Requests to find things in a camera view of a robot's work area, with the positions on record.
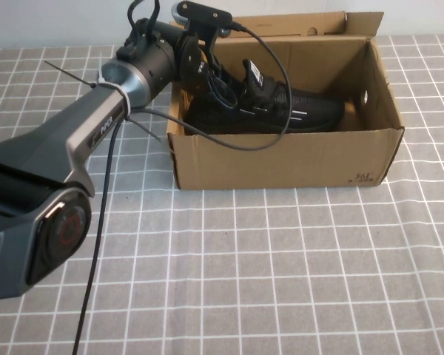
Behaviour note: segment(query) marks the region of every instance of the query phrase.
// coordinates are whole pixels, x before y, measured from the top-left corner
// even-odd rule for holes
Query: table surface
[[[80,354],[444,354],[444,35],[377,41],[408,128],[375,188],[178,191],[167,148],[123,125]],[[0,50],[0,141],[86,92],[44,59],[93,80],[114,49]],[[87,164],[93,211],[107,148]],[[97,220],[0,302],[1,355],[71,353]]]

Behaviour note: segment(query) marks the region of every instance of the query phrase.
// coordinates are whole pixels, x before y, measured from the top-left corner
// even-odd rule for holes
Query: black sneaker
[[[280,133],[286,124],[286,85],[263,75],[252,61],[244,60],[246,77],[239,82],[227,72],[226,82],[238,104],[229,108],[214,95],[194,97],[184,121],[208,134]],[[293,110],[288,133],[328,132],[345,112],[344,101],[292,89]]]

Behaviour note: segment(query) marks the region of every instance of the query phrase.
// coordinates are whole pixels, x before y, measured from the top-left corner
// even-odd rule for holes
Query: box flap
[[[257,35],[313,36],[341,34],[345,31],[346,13],[298,13],[293,15],[248,16],[234,18]],[[233,32],[231,37],[249,37],[246,33]]]
[[[383,12],[346,13],[296,13],[289,15],[235,17],[260,37],[351,35],[375,37],[383,19]],[[247,33],[232,31],[230,38],[247,38]]]
[[[375,37],[384,13],[347,13],[346,35]]]

